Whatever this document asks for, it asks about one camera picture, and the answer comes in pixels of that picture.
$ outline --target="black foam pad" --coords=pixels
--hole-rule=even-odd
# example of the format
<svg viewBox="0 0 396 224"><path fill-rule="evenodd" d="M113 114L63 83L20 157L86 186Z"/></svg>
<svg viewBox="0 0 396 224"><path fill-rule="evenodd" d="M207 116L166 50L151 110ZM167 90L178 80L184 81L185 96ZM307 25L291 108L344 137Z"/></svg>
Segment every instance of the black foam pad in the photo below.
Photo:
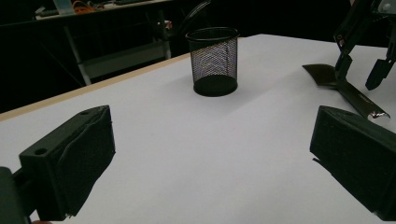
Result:
<svg viewBox="0 0 396 224"><path fill-rule="evenodd" d="M356 114L321 106L310 151L368 210L396 220L396 134Z"/></svg>
<svg viewBox="0 0 396 224"><path fill-rule="evenodd" d="M24 150L21 168L33 181L40 219L75 216L114 154L108 105L76 114Z"/></svg>

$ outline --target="table edge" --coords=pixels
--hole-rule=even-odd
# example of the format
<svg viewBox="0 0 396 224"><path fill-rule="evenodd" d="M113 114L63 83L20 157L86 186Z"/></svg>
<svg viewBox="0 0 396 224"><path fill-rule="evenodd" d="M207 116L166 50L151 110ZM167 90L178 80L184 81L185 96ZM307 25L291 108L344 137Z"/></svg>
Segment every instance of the table edge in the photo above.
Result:
<svg viewBox="0 0 396 224"><path fill-rule="evenodd" d="M43 108L45 106L57 104L57 103L59 103L61 101L65 101L65 100L71 99L73 97L79 96L81 94L84 94L84 93L87 93L87 92L90 92L90 91L95 91L95 90L101 89L103 87L106 87L106 86L121 82L121 81L123 81L125 79L129 79L131 77L144 75L147 72L159 69L159 68L164 67L164 66L166 66L168 64L171 64L171 63L176 63L178 61L184 60L184 59L189 58L189 57L190 57L190 54L186 53L186 54L177 56L175 58L171 58L169 60L166 60L166 61L163 61L163 62L160 62L160 63L155 63L155 64L152 64L152 65L149 65L149 66L146 66L146 67L143 67L143 68L140 68L140 69L125 73L125 74L117 76L117 77L112 77L112 78L109 78L109 79L104 80L104 81L93 83L90 86L85 86L85 87L82 87L82 88L79 88L79 89L76 89L76 90L73 90L73 91L69 91L69 92L66 92L66 93L63 93L63 94L60 94L60 95L56 95L56 96L50 97L50 98L42 100L42 101L38 101L36 103L32 103L30 105L25 105L25 106L22 106L22 107L19 107L19 108L16 108L16 109L4 112L4 113L0 113L0 121L6 120L6 119L12 119L12 118L15 118L17 116L20 116L20 115L35 111L35 110L40 109L40 108Z"/></svg>

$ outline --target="mesh pencil holder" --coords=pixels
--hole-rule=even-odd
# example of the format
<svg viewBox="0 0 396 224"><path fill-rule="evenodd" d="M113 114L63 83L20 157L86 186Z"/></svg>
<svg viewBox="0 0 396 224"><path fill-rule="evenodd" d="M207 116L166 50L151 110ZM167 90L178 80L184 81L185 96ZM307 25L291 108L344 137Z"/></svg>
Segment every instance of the mesh pencil holder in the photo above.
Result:
<svg viewBox="0 0 396 224"><path fill-rule="evenodd" d="M222 96L236 90L238 36L238 31L229 27L211 27L186 34L195 92Z"/></svg>

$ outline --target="white table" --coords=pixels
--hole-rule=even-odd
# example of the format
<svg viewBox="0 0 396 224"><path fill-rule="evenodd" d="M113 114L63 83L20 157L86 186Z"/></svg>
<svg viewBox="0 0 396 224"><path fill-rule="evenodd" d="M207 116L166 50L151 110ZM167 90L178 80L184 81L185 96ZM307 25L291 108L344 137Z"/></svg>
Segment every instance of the white table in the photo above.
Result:
<svg viewBox="0 0 396 224"><path fill-rule="evenodd" d="M309 152L320 105L355 112L302 68L335 64L336 44L255 35L238 49L239 87L226 96L196 94L184 56L3 114L0 164L15 172L35 141L81 110L110 105L117 153L63 223L383 223ZM378 89L364 87L385 54L357 46L347 77L393 116L394 132L394 70Z"/></svg>

